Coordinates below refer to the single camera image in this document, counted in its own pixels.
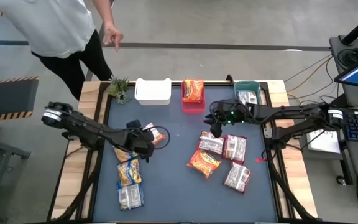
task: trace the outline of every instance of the potted plant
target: potted plant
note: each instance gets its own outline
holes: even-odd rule
[[[108,94],[117,99],[117,103],[124,104],[130,101],[132,98],[127,96],[128,90],[128,78],[112,78],[111,83],[107,88]]]

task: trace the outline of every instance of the white box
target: white box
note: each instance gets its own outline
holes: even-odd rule
[[[171,79],[144,80],[138,78],[135,86],[135,99],[144,106],[169,105],[171,102]]]

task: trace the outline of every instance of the snack bag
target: snack bag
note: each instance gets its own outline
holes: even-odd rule
[[[220,165],[221,161],[217,161],[213,156],[208,153],[197,150],[187,163],[188,167],[192,167],[202,172],[206,178],[209,177]]]
[[[139,159],[132,159],[117,165],[118,187],[129,186],[142,182],[140,175]]]
[[[163,139],[165,139],[166,137],[167,137],[167,135],[166,134],[161,134],[158,130],[157,130],[157,128],[151,128],[151,127],[154,127],[154,125],[153,125],[153,123],[149,123],[149,124],[147,124],[144,128],[143,128],[143,130],[146,130],[146,129],[149,129],[151,132],[152,132],[152,134],[153,134],[153,136],[154,136],[154,140],[152,141],[152,143],[153,143],[153,145],[155,146],[155,145],[157,145],[160,141],[162,141]]]
[[[128,161],[129,159],[133,159],[138,155],[136,152],[129,153],[116,147],[114,148],[114,152],[116,153],[117,159],[120,162]]]
[[[131,210],[143,206],[142,184],[117,187],[117,191],[121,210]]]
[[[227,175],[223,184],[243,194],[246,191],[246,186],[250,176],[251,171],[248,168],[232,162],[229,175]]]
[[[218,155],[222,155],[224,138],[216,138],[212,133],[207,131],[202,131],[200,139],[198,140],[197,149],[206,150],[208,152],[213,152]]]
[[[238,91],[237,97],[243,105],[245,103],[258,104],[258,99],[254,91]]]
[[[246,160],[246,141],[246,137],[228,134],[226,136],[222,158],[231,159],[239,164],[244,164]]]
[[[203,80],[185,79],[185,95],[183,102],[185,103],[201,103],[203,101]]]

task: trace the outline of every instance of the white paper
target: white paper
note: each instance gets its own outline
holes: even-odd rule
[[[306,135],[308,142],[319,135],[323,130],[313,131]],[[338,143],[337,133],[335,131],[325,131],[308,145],[310,150],[341,153]]]

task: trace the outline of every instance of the black mat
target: black mat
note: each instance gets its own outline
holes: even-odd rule
[[[234,97],[229,87],[206,87],[206,102]],[[204,114],[187,115],[181,110],[180,88],[172,89],[169,106],[141,106],[136,100],[125,105],[113,101],[108,125],[124,128],[128,121],[139,119],[142,125],[153,122],[171,133],[171,143],[154,151],[150,163],[140,163],[143,177],[144,206],[120,211],[116,190],[118,160],[109,144],[105,145],[94,210],[94,222],[274,222],[273,193],[268,167],[256,162],[264,149],[262,130],[252,124],[227,126],[223,134],[248,137],[245,166],[252,171],[244,195],[223,185],[231,168],[223,160],[209,179],[186,166],[195,152]]]

